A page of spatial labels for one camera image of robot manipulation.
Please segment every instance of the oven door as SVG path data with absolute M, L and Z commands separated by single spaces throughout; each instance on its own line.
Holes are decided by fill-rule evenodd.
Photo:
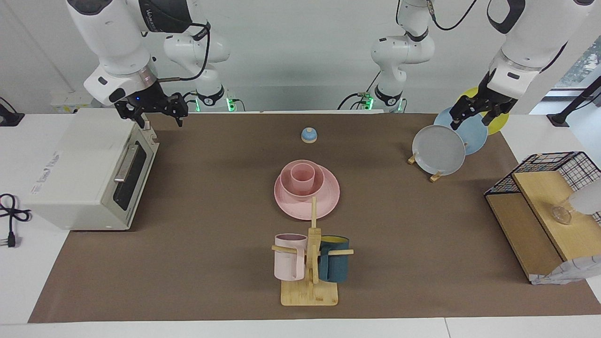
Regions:
M 123 222 L 123 227 L 113 230 L 126 230 L 131 226 L 154 155 L 142 132 L 134 128 L 103 196 L 103 204 Z

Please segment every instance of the dark blue mug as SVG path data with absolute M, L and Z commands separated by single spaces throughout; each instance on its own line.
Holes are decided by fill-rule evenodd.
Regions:
M 342 236 L 322 236 L 319 246 L 319 279 L 332 283 L 346 281 L 349 274 L 349 256 L 328 256 L 332 250 L 346 250 L 349 248 L 349 239 Z

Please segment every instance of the black wire rack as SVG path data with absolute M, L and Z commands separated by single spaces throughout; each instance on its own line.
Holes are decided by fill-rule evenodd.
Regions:
M 484 195 L 520 192 L 513 179 L 513 174 L 537 171 L 559 171 L 574 191 L 578 191 L 595 180 L 601 179 L 601 170 L 584 152 L 535 154 L 525 159 Z M 601 225 L 601 212 L 594 214 L 593 217 Z

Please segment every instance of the yellow plate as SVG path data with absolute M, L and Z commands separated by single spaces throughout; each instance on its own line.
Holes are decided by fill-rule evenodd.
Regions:
M 478 87 L 470 88 L 464 91 L 463 94 L 461 94 L 461 96 L 459 97 L 462 97 L 463 95 L 467 95 L 468 97 L 474 97 L 476 94 L 478 94 Z M 480 115 L 484 116 L 486 115 L 486 113 L 486 111 L 481 112 Z M 507 120 L 509 120 L 509 113 L 501 114 L 500 116 L 492 120 L 492 122 L 490 122 L 488 126 L 489 136 L 498 133 L 505 126 Z

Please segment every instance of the brown table mat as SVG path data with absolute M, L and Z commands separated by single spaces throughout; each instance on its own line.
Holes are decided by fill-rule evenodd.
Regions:
M 132 229 L 71 232 L 30 322 L 600 314 L 585 281 L 531 286 L 483 192 L 516 161 L 501 134 L 432 184 L 407 165 L 434 115 L 151 117 L 161 146 Z M 300 132 L 315 127 L 319 140 Z M 309 223 L 273 199 L 282 167 L 310 159 L 341 185 L 318 221 L 350 238 L 335 307 L 283 307 L 270 246 Z

